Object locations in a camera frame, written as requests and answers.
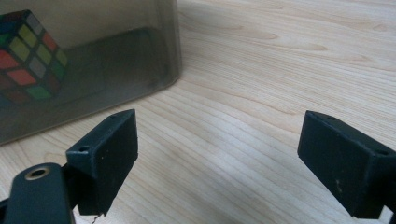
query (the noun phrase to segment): gray translucent box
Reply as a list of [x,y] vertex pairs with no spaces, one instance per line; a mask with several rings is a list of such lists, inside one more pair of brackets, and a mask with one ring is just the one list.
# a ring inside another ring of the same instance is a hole
[[[23,10],[21,18],[9,15]],[[2,0],[6,14],[0,143],[147,95],[179,76],[176,0]]]

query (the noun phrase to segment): wooden table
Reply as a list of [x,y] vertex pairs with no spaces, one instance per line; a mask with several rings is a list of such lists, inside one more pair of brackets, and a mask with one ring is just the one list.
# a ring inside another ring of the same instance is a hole
[[387,223],[387,209],[351,218],[297,146],[309,109],[396,148],[396,4],[178,0],[178,11],[181,79],[1,146],[1,198],[18,172],[65,163],[102,119],[135,108],[140,157],[96,223]]

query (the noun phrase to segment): black mount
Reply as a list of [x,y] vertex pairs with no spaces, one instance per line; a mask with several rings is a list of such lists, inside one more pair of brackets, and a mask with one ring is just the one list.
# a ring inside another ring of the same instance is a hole
[[378,219],[384,206],[396,212],[392,149],[339,119],[307,111],[298,154],[351,216]]
[[106,214],[137,159],[134,110],[103,120],[66,151],[67,164],[42,163],[18,174],[0,202],[1,223],[74,223]]

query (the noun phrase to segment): green sticker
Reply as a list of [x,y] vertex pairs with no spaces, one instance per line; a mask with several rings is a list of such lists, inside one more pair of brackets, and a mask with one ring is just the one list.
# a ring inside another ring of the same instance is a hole
[[60,63],[56,62],[55,60],[51,68],[53,73],[59,80],[62,80],[64,78],[64,67]]
[[9,35],[0,35],[0,46],[3,46],[7,43]]
[[35,46],[35,42],[37,41],[37,38],[35,37],[35,35],[32,33],[32,31],[30,31],[30,29],[26,26],[23,25],[20,29],[20,31],[18,32],[18,34],[20,34],[20,36],[22,37],[22,39],[32,48]]
[[50,64],[50,59],[51,59],[50,51],[47,50],[47,48],[44,47],[44,45],[41,44],[38,47],[37,55],[38,55],[38,57],[40,57],[43,60],[43,62],[46,65]]
[[27,57],[29,56],[30,50],[25,44],[23,44],[23,42],[19,38],[15,37],[9,47],[20,59],[26,61]]
[[51,97],[51,94],[41,86],[31,87],[27,89],[27,92],[37,100],[48,99]]
[[64,67],[66,67],[66,65],[67,65],[67,57],[66,57],[66,55],[64,54],[64,52],[61,49],[59,49],[58,52],[56,53],[56,58],[59,60],[59,62]]

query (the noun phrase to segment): wood grain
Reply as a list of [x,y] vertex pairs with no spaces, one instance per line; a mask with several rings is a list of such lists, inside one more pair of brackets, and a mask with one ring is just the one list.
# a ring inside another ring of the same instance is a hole
[[[1,146],[13,176],[135,108],[139,159],[96,223],[387,223],[357,220],[298,159],[305,110],[396,148],[396,4],[178,0],[183,74],[171,88]],[[92,223],[93,217],[79,217]]]

